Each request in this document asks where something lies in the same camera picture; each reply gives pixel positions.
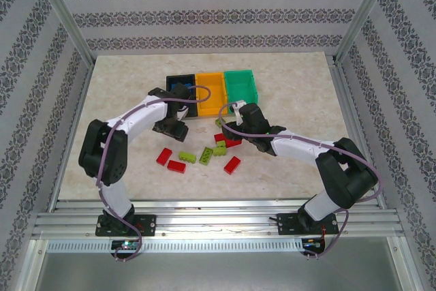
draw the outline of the bin compartment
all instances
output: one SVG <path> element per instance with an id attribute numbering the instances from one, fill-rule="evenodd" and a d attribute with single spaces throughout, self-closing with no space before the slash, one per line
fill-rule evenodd
<path id="1" fill-rule="evenodd" d="M 196 74 L 196 85 L 204 85 L 212 91 L 212 95 L 207 101 L 197 103 L 198 116 L 217 116 L 219 109 L 228 102 L 224 73 Z M 197 99 L 202 99 L 206 96 L 206 90 L 197 89 Z M 227 114 L 227 112 L 227 108 L 223 110 L 223 114 Z"/>
<path id="2" fill-rule="evenodd" d="M 171 75 L 166 77 L 166 91 L 171 91 L 172 88 L 176 85 L 176 83 L 182 83 L 187 87 L 192 87 L 196 85 L 196 76 L 194 74 L 185 74 L 185 75 Z M 197 97 L 197 89 L 191 89 L 191 94 L 193 95 L 193 99 Z M 197 117 L 197 104 L 188 104 L 188 113 L 186 117 Z"/>
<path id="3" fill-rule="evenodd" d="M 224 72 L 225 87 L 229 102 L 244 100 L 248 104 L 258 102 L 258 91 L 251 70 Z"/>

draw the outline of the metal rail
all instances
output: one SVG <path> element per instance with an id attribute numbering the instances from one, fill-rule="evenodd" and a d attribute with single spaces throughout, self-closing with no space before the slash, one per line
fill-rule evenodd
<path id="1" fill-rule="evenodd" d="M 276 223 L 269 217 L 295 212 L 305 201 L 141 201 L 134 205 L 137 213 L 157 215 L 156 235 L 144 239 L 280 239 L 289 236 L 279 236 Z M 32 239 L 102 239 L 95 236 L 101 213 L 102 204 L 98 201 L 58 202 L 53 213 L 37 216 Z M 338 224 L 344 217 L 342 213 L 337 215 Z M 376 200 L 357 204 L 350 210 L 343 234 L 344 237 L 403 235 L 396 210 L 381 210 Z"/>

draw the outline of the wire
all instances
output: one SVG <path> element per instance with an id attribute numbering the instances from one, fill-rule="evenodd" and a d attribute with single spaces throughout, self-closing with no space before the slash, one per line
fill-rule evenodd
<path id="1" fill-rule="evenodd" d="M 383 181 L 382 181 L 382 177 L 380 176 L 380 173 L 377 171 L 377 169 L 371 164 L 369 163 L 367 160 L 354 155 L 353 153 L 350 153 L 349 151 L 340 149 L 338 147 L 334 147 L 334 146 L 330 146 L 329 144 L 324 144 L 322 142 L 317 142 L 308 138 L 304 138 L 302 136 L 294 136 L 294 135 L 289 135 L 289 134 L 248 134 L 248 133 L 244 133 L 244 132 L 239 132 L 236 131 L 235 129 L 232 129 L 231 127 L 228 127 L 222 117 L 222 112 L 225 108 L 227 108 L 228 106 L 234 105 L 236 104 L 236 102 L 229 102 L 228 104 L 225 104 L 224 106 L 221 107 L 221 109 L 218 112 L 218 119 L 221 122 L 221 125 L 228 131 L 234 133 L 234 134 L 238 134 L 239 136 L 244 136 L 247 138 L 287 138 L 287 139 L 296 139 L 299 141 L 303 141 L 305 143 L 309 143 L 318 147 L 322 147 L 322 148 L 327 148 L 333 151 L 337 151 L 338 153 L 342 153 L 343 155 L 346 155 L 348 157 L 351 157 L 355 160 L 357 160 L 358 162 L 361 162 L 362 164 L 364 164 L 366 167 L 368 167 L 370 170 L 372 170 L 375 174 L 375 176 L 377 177 L 378 181 L 379 181 L 379 187 L 377 189 L 377 191 L 370 195 L 367 196 L 366 198 L 363 199 L 359 199 L 357 202 L 366 202 L 366 201 L 370 201 L 372 199 L 375 199 L 376 197 L 378 197 L 378 195 L 381 194 L 382 190 L 383 190 Z"/>
<path id="2" fill-rule="evenodd" d="M 349 211 L 347 209 L 339 209 L 339 210 L 335 211 L 335 213 L 340 213 L 341 211 L 345 211 L 345 219 L 343 220 L 341 229 L 339 230 L 338 234 L 336 234 L 336 236 L 334 237 L 332 242 L 330 242 L 330 244 L 327 246 L 327 248 L 320 254 L 317 254 L 314 251 L 305 249 L 306 252 L 311 254 L 311 256 L 309 256 L 309 255 L 307 256 L 308 258 L 318 259 L 322 256 L 325 256 L 333 248 L 333 246 L 336 244 L 336 242 L 339 240 L 339 237 L 341 236 L 343 230 L 345 229 L 345 226 L 347 225 L 348 218 L 349 218 Z"/>
<path id="3" fill-rule="evenodd" d="M 122 124 L 122 122 L 124 122 L 124 120 L 128 119 L 130 116 L 132 116 L 132 114 L 134 114 L 135 112 L 138 112 L 139 110 L 141 110 L 141 109 L 143 109 L 143 108 L 145 108 L 147 106 L 150 106 L 150 105 L 153 105 L 153 104 L 157 104 L 158 102 L 184 102 L 186 104 L 196 104 L 198 102 L 205 102 L 212 95 L 212 91 L 208 87 L 205 87 L 205 86 L 202 86 L 202 85 L 194 85 L 192 87 L 189 87 L 188 89 L 192 89 L 192 88 L 200 88 L 200 89 L 204 89 L 204 90 L 208 91 L 207 97 L 205 97 L 203 99 L 199 99 L 199 100 L 189 100 L 189 99 L 185 100 L 185 99 L 179 99 L 179 98 L 161 98 L 161 99 L 152 100 L 151 102 L 147 102 L 146 104 L 140 104 L 139 106 L 137 106 L 137 107 L 133 108 L 132 110 L 130 110 L 129 112 L 127 112 L 123 117 L 121 117 L 114 124 L 114 126 L 112 126 L 112 128 L 109 131 L 108 137 L 106 139 L 106 145 L 104 146 L 104 149 L 103 149 L 102 160 L 100 161 L 100 166 L 99 166 L 98 174 L 97 174 L 96 186 L 98 186 L 98 194 L 99 194 L 100 199 L 102 200 L 106 210 L 113 217 L 118 219 L 121 223 L 123 223 L 124 225 L 126 225 L 127 227 L 129 227 L 133 231 L 135 231 L 135 233 L 138 235 L 138 246 L 137 246 L 135 252 L 132 255 L 130 255 L 129 257 L 121 259 L 121 258 L 119 258 L 117 256 L 119 250 L 122 250 L 122 247 L 119 247 L 119 248 L 117 248 L 115 250 L 114 257 L 115 257 L 115 260 L 117 262 L 127 262 L 129 260 L 134 259 L 138 255 L 138 253 L 139 253 L 139 251 L 141 250 L 141 247 L 142 247 L 142 235 L 141 235 L 141 232 L 139 231 L 139 229 L 137 229 L 135 226 L 130 224 L 128 221 L 125 221 L 122 217 L 120 217 L 117 213 L 115 213 L 115 211 L 112 208 L 110 208 L 110 205 L 108 204 L 108 202 L 106 201 L 106 199 L 104 198 L 104 195 L 103 195 L 103 191 L 102 191 L 102 176 L 103 176 L 104 164 L 106 162 L 106 157 L 108 155 L 109 144 L 110 144 L 110 141 L 112 140 L 112 136 L 114 135 L 116 128 L 120 124 Z"/>

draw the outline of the green bin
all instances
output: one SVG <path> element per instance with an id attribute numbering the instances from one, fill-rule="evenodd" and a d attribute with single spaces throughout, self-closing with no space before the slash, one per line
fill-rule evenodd
<path id="1" fill-rule="evenodd" d="M 251 70 L 226 71 L 224 80 L 229 102 L 238 100 L 244 100 L 248 104 L 258 102 L 258 91 Z"/>

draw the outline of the yellow bin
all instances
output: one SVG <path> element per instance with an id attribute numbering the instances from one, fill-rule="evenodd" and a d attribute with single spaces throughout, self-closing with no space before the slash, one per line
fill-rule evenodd
<path id="1" fill-rule="evenodd" d="M 227 91 L 225 89 L 224 73 L 196 74 L 196 85 L 204 85 L 212 91 L 211 97 L 205 102 L 197 103 L 198 116 L 217 116 L 219 109 L 227 104 Z M 197 99 L 207 97 L 207 91 L 198 88 Z"/>

